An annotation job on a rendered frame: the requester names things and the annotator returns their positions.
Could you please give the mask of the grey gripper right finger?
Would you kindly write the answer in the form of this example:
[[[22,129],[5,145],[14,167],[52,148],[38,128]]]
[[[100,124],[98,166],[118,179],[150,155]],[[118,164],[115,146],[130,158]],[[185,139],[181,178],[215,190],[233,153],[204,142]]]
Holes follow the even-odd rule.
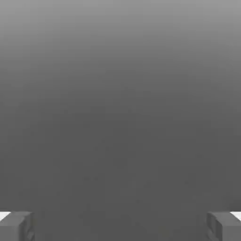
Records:
[[[206,241],[241,241],[241,211],[208,212]]]

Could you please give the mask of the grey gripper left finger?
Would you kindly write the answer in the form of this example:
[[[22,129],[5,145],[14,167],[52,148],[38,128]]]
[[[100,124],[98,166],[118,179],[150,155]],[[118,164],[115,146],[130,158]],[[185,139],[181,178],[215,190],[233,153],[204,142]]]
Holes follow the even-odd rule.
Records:
[[[0,241],[35,241],[34,213],[0,211]]]

